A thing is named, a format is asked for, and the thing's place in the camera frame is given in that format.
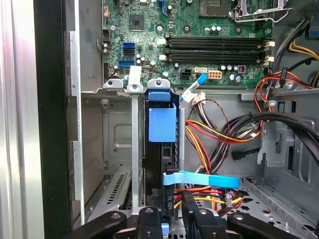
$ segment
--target capacitor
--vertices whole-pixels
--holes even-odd
[[[241,82],[241,77],[240,77],[240,76],[237,76],[237,77],[236,77],[236,82],[237,82],[237,83],[240,83],[240,82]]]
[[[108,43],[106,43],[106,42],[104,42],[104,43],[103,43],[103,47],[104,47],[104,48],[107,48],[107,49],[110,49],[109,44],[108,44]]]
[[[110,55],[110,54],[111,54],[111,52],[110,52],[108,49],[106,49],[106,48],[103,49],[103,53],[105,53],[105,54],[107,54],[107,55]]]
[[[216,31],[216,26],[212,26],[211,28],[210,28],[210,32],[215,32]]]
[[[168,5],[168,6],[167,6],[167,9],[166,9],[166,13],[167,13],[167,14],[170,14],[171,11],[172,11],[172,9],[173,9],[173,7],[172,7],[171,5]]]
[[[163,71],[163,76],[168,77],[168,71]]]
[[[231,81],[235,80],[235,78],[236,78],[236,76],[235,76],[234,74],[231,74],[231,75],[229,76],[229,79],[230,79]]]

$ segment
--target hole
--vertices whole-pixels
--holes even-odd
[[[293,170],[294,168],[294,147],[289,146],[288,149],[288,170]]]
[[[251,201],[253,201],[252,198],[244,198],[244,199],[243,199],[243,203],[249,203],[249,202],[251,202]]]
[[[305,228],[307,228],[309,231],[312,231],[312,232],[315,231],[315,228],[313,228],[312,226],[310,226],[310,225],[308,225],[308,224],[303,224],[303,226],[304,226]]]
[[[285,112],[285,102],[279,101],[277,104],[277,111],[278,112]]]
[[[170,148],[165,148],[163,150],[163,156],[164,157],[170,157]]]
[[[297,102],[292,101],[291,102],[291,113],[296,113],[296,107],[297,107]]]
[[[246,206],[241,206],[241,209],[242,209],[242,210],[245,210],[245,211],[250,210],[250,208],[249,208],[249,207],[246,207]]]
[[[238,194],[239,194],[241,197],[249,196],[249,194],[248,194],[246,191],[243,191],[243,190],[238,190]]]
[[[280,154],[283,148],[283,135],[281,133],[276,134],[276,147],[275,153]]]

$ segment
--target sata port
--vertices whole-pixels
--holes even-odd
[[[123,49],[123,54],[124,55],[134,55],[135,49]]]
[[[205,68],[205,67],[195,67],[194,72],[195,73],[207,73],[207,68]]]

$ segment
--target yellow wire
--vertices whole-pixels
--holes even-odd
[[[210,127],[204,125],[204,124],[201,123],[201,122],[194,121],[194,120],[188,120],[188,121],[189,121],[189,122],[192,122],[192,123],[199,124],[199,125],[203,126],[204,128],[206,128],[206,129],[208,129],[208,130],[214,132],[215,134],[217,134],[217,135],[219,135],[219,136],[222,136],[222,137],[224,137],[224,138],[226,138],[226,139],[232,140],[232,141],[236,141],[236,142],[248,142],[248,141],[250,141],[250,140],[253,139],[253,138],[249,138],[249,139],[236,139],[236,138],[228,137],[227,135],[224,135],[224,134],[222,134],[222,133],[220,133],[220,132],[218,132],[218,131],[212,129],[212,128],[210,128]]]
[[[314,51],[312,51],[312,50],[310,50],[310,49],[308,49],[308,48],[306,48],[306,47],[297,45],[297,44],[296,44],[296,40],[294,40],[294,41],[292,42],[292,46],[295,47],[295,48],[297,48],[297,49],[299,49],[299,50],[303,50],[303,51],[306,51],[306,52],[310,53],[311,55],[313,55],[314,58],[316,58],[317,60],[319,60],[319,56],[318,56]]]
[[[201,148],[200,148],[195,136],[193,135],[193,132],[188,127],[185,127],[185,129],[186,129],[188,135],[191,137],[192,141],[196,144],[196,146],[198,148],[197,152],[199,154],[201,162],[203,163],[203,165],[204,165],[204,167],[206,169],[206,172],[209,172],[208,167],[207,167],[206,162],[205,162],[204,154],[203,154],[203,152],[202,152],[202,150],[201,150]]]
[[[179,201],[178,203],[176,203],[175,205],[174,205],[174,209],[176,209],[176,208],[178,208],[178,206],[181,204],[181,201]]]
[[[215,203],[221,203],[221,204],[225,204],[224,201],[220,201],[220,200],[216,200],[216,199],[212,199],[212,198],[201,198],[201,197],[194,197],[195,200],[201,200],[201,201],[210,201],[210,202],[215,202]],[[241,201],[242,198],[237,198],[233,201],[231,201],[232,204],[236,204],[238,203],[239,201]],[[174,205],[174,209],[176,209],[179,205],[181,204],[181,201],[179,201],[178,203],[176,203]]]

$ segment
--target black cable tie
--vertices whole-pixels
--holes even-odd
[[[248,115],[249,115],[249,117],[250,117],[251,122],[254,122],[254,120],[253,120],[253,113],[250,111]]]
[[[280,88],[283,88],[285,83],[286,83],[287,72],[288,72],[288,68],[283,67],[283,70],[282,70],[281,76],[280,76],[280,81],[279,81]]]

